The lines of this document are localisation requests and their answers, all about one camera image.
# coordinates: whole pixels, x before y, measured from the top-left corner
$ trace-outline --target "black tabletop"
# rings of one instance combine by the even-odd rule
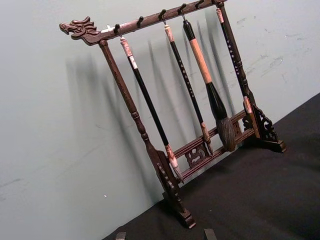
[[[320,94],[275,125],[285,153],[240,148],[182,187],[196,221],[183,227],[165,202],[119,227],[128,240],[320,240]]]

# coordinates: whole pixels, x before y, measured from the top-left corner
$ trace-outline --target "wall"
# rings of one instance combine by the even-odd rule
[[[102,30],[107,24],[180,4],[178,0],[0,3],[1,239],[100,240],[162,199],[144,144],[100,48],[71,40],[58,25],[90,16]],[[226,3],[249,86],[273,122],[320,92],[319,7],[318,0]],[[229,114],[240,111],[241,93],[215,8],[187,18],[196,36],[202,36],[200,45]],[[183,35],[182,19],[168,23],[204,121],[212,128],[205,87]],[[126,38],[172,147],[199,136],[163,25]],[[164,150],[119,39],[109,44],[153,145]],[[223,74],[218,74],[219,63]],[[214,144],[220,145],[217,138]],[[179,161],[181,168],[187,167],[183,159]]]

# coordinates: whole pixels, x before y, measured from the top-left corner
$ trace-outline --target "metal hook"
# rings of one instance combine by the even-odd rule
[[[143,20],[144,20],[144,17],[140,16],[138,22],[136,23],[138,27],[140,27]]]
[[[199,5],[202,4],[205,0],[200,0],[195,4],[195,8],[198,9]]]
[[[122,38],[122,32],[121,32],[121,28],[120,25],[117,23],[116,25],[114,25],[114,30],[113,30],[114,34],[119,34],[120,37]]]
[[[184,12],[183,12],[183,9],[184,9],[186,6],[187,6],[187,4],[184,3],[184,4],[182,4],[181,7],[178,9],[178,13],[182,15],[183,20],[186,20],[185,14],[184,14]]]
[[[166,20],[165,20],[165,18],[164,18],[164,15],[165,15],[166,11],[167,11],[167,10],[163,9],[163,10],[160,12],[159,16],[158,16],[158,18],[161,19],[165,25],[166,25]]]

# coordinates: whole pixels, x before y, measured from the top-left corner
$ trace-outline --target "calligraphy brush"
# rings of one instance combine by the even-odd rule
[[[179,10],[179,13],[181,13],[183,17],[183,29],[189,40],[190,46],[192,48],[192,52],[194,54],[195,60],[198,64],[202,78],[204,80],[211,111],[215,118],[216,128],[217,128],[219,137],[222,141],[224,148],[227,151],[232,152],[236,148],[236,134],[235,134],[234,126],[231,120],[228,118],[225,105],[222,102],[214,84],[212,83],[210,72],[208,70],[205,58],[202,54],[202,51],[199,47],[196,36],[192,29],[192,25],[188,20],[186,20],[185,15],[182,12],[182,8],[184,7],[184,5],[185,4],[183,4]]]
[[[179,69],[180,69],[180,72],[182,74],[182,77],[183,77],[184,83],[186,85],[186,88],[188,90],[188,93],[190,95],[194,110],[196,112],[196,116],[197,116],[197,118],[199,120],[199,123],[200,123],[200,126],[201,126],[201,130],[202,130],[203,139],[206,142],[206,145],[207,145],[207,147],[209,149],[210,154],[212,155],[213,154],[213,148],[212,148],[212,145],[211,145],[210,135],[208,133],[208,129],[207,129],[206,125],[205,125],[205,122],[204,122],[204,120],[202,118],[202,115],[201,115],[201,112],[200,112],[200,109],[199,109],[199,106],[198,106],[194,91],[193,91],[193,89],[191,87],[187,72],[185,70],[184,64],[183,64],[182,59],[180,57],[179,51],[177,49],[174,36],[172,34],[170,26],[166,24],[166,21],[164,20],[163,15],[162,15],[162,20],[163,20],[163,23],[164,23],[165,33],[166,33],[166,35],[168,37],[168,40],[170,42],[172,51],[174,53],[175,59],[177,61],[177,64],[179,66]]]
[[[236,72],[236,77],[240,83],[240,88],[241,88],[242,95],[243,95],[243,105],[244,105],[244,108],[245,108],[247,114],[249,114],[249,116],[252,120],[252,127],[254,130],[255,136],[257,138],[260,138],[255,114],[253,112],[250,100],[247,96],[248,94],[246,93],[246,90],[244,87],[244,82],[247,82],[247,77],[246,77],[246,74],[245,74],[245,71],[244,71],[244,68],[242,65],[240,53],[239,53],[232,29],[231,29],[231,25],[229,23],[224,4],[221,4],[221,7],[218,7],[218,4],[216,6],[217,6],[216,14],[217,14],[219,22],[221,24],[224,39],[225,39],[225,42],[227,44],[227,47],[228,47],[228,50],[230,53],[230,57],[232,60],[232,64],[234,66],[234,70]]]
[[[169,162],[170,162],[175,174],[177,175],[177,177],[183,183],[184,181],[183,181],[183,177],[182,177],[181,171],[180,171],[179,166],[178,166],[178,161],[176,159],[176,156],[175,156],[171,146],[169,145],[167,136],[166,136],[165,131],[164,131],[162,125],[161,125],[161,122],[159,120],[158,114],[157,114],[156,109],[155,109],[155,107],[154,107],[154,105],[152,103],[152,100],[151,100],[150,96],[149,96],[149,93],[148,93],[148,90],[147,90],[147,88],[145,86],[145,83],[144,83],[144,81],[142,79],[142,76],[141,76],[140,71],[138,69],[138,66],[136,64],[136,61],[134,59],[134,56],[133,56],[133,54],[131,52],[131,49],[129,47],[128,41],[124,37],[121,36],[120,42],[121,42],[121,45],[122,45],[122,47],[124,49],[124,52],[125,52],[128,60],[129,60],[129,63],[130,63],[130,66],[132,68],[132,71],[134,73],[134,76],[135,76],[135,78],[136,78],[136,80],[137,80],[137,82],[138,82],[138,84],[140,86],[140,89],[142,91],[142,94],[144,96],[146,104],[148,105],[148,108],[149,108],[149,110],[151,112],[151,115],[153,117],[155,125],[156,125],[156,127],[157,127],[157,129],[159,131],[160,137],[162,139],[162,142],[163,142],[163,144],[165,146],[166,153],[168,155]]]

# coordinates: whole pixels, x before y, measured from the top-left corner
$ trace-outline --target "brush bristles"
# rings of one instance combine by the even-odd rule
[[[228,152],[234,151],[236,148],[236,133],[231,120],[228,117],[217,120],[216,129],[224,148]]]

